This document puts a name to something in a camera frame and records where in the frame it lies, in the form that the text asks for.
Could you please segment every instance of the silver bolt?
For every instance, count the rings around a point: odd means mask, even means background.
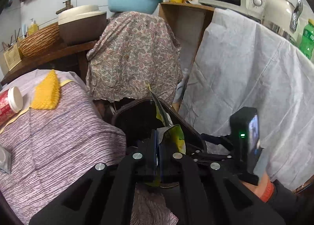
[[[220,165],[219,165],[219,163],[217,163],[217,162],[213,162],[212,164],[210,164],[210,167],[211,167],[213,170],[218,170],[218,169],[220,169]]]
[[[179,152],[175,152],[174,154],[172,154],[172,157],[175,159],[181,159],[183,155]]]
[[[103,170],[105,167],[106,167],[106,165],[103,163],[97,163],[95,165],[96,170]]]
[[[133,154],[133,159],[141,159],[143,157],[143,154],[136,152]]]

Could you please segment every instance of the yellow soap bottle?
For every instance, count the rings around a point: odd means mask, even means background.
[[[28,35],[34,34],[36,31],[38,31],[38,25],[35,23],[33,19],[31,19],[32,25],[28,27]]]

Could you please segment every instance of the yellow trim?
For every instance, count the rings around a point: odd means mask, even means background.
[[[67,83],[73,82],[72,80],[64,80],[62,83],[60,83],[60,87],[65,86]],[[17,118],[19,118],[21,115],[25,114],[29,110],[28,108],[25,108],[24,110],[20,111],[15,117],[10,119],[6,124],[4,124],[0,129],[0,134],[4,131],[5,127],[8,126],[10,123],[15,122]]]

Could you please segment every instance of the chrome kettle handle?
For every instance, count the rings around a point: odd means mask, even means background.
[[[290,22],[290,29],[292,29],[294,32],[296,31],[296,27],[298,26],[298,19],[303,11],[303,3],[301,0],[298,0],[298,4],[296,5]]]

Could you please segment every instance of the trash can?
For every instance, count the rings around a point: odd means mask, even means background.
[[[186,154],[196,150],[207,152],[206,144],[200,139],[199,133],[185,122],[163,100],[159,100],[162,107],[170,115],[173,124],[179,124],[184,133]],[[127,139],[127,147],[134,146],[138,140],[150,138],[153,129],[162,128],[164,125],[156,118],[156,106],[152,97],[134,100],[120,108],[113,116],[112,125],[121,129]]]

